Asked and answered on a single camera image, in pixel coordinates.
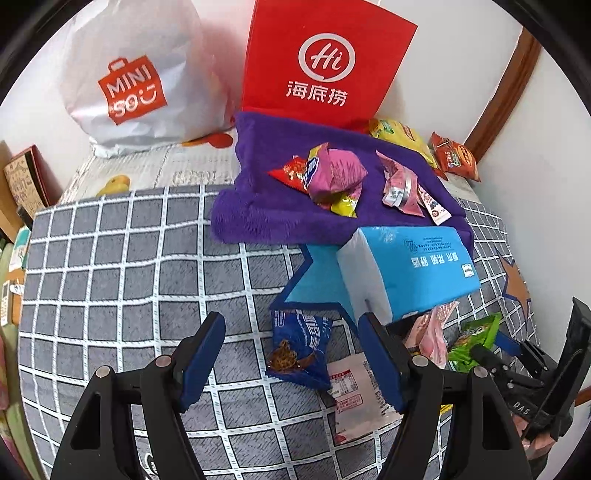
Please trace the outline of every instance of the hi logo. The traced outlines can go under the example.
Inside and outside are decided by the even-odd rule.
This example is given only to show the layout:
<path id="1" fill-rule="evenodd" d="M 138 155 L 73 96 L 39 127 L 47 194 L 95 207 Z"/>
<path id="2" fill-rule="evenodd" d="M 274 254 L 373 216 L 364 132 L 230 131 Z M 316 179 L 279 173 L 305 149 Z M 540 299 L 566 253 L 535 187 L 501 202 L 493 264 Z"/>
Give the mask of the hi logo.
<path id="1" fill-rule="evenodd" d="M 304 42 L 298 54 L 302 71 L 311 79 L 331 83 L 344 79 L 355 66 L 351 43 L 333 33 L 319 33 Z"/>

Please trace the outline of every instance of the blue tissue package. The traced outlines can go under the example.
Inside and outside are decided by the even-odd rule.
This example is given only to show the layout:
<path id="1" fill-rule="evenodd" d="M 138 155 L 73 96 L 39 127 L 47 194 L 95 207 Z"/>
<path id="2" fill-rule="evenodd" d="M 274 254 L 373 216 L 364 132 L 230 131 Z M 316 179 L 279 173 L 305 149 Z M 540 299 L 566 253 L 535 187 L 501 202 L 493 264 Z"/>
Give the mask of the blue tissue package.
<path id="1" fill-rule="evenodd" d="M 382 325 L 426 312 L 480 288 L 472 259 L 451 227 L 363 227 L 337 253 L 355 323 Z"/>

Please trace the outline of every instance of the purple towel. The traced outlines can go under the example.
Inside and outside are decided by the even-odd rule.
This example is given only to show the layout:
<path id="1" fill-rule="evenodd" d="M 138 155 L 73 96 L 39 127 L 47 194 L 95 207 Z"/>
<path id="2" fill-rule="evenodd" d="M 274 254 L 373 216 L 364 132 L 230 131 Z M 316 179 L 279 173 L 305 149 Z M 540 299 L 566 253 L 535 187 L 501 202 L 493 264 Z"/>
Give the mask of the purple towel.
<path id="1" fill-rule="evenodd" d="M 405 215 L 382 204 L 385 180 L 375 154 L 379 150 L 417 174 L 422 187 L 452 214 L 443 225 L 454 227 L 472 253 L 474 239 L 466 212 L 419 153 L 369 135 L 260 113 L 239 113 L 236 129 L 236 155 L 242 171 L 234 189 L 220 192 L 212 210 L 213 233 L 222 242 L 343 245 L 360 226 L 433 225 L 428 214 L 425 218 Z M 305 194 L 267 174 L 294 155 L 308 158 L 310 149 L 324 142 L 353 151 L 368 171 L 356 208 L 358 218 L 323 210 Z"/>

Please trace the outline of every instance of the green snack bag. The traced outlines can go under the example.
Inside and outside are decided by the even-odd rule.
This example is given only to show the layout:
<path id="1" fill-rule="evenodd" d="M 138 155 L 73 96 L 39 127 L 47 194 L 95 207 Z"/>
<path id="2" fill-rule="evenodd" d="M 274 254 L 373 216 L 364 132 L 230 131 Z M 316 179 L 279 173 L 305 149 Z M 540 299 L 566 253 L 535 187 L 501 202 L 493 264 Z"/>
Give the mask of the green snack bag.
<path id="1" fill-rule="evenodd" d="M 499 331 L 502 315 L 494 313 L 480 320 L 473 320 L 464 324 L 464 331 L 453 344 L 447 359 L 456 372 L 468 373 L 478 363 L 470 356 L 474 345 L 480 344 L 489 350 L 495 343 L 496 333 Z"/>

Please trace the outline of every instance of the red logo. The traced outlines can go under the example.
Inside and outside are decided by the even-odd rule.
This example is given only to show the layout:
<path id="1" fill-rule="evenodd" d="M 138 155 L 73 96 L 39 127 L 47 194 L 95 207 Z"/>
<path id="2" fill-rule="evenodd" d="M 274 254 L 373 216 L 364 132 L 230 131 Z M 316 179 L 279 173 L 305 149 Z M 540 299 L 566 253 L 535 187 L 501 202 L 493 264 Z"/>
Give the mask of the red logo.
<path id="1" fill-rule="evenodd" d="M 112 61 L 99 85 L 116 125 L 167 105 L 158 72 L 146 55 L 129 62 Z"/>
<path id="2" fill-rule="evenodd" d="M 331 83 L 344 79 L 355 66 L 351 43 L 333 33 L 319 33 L 304 42 L 298 54 L 302 71 L 311 79 Z"/>

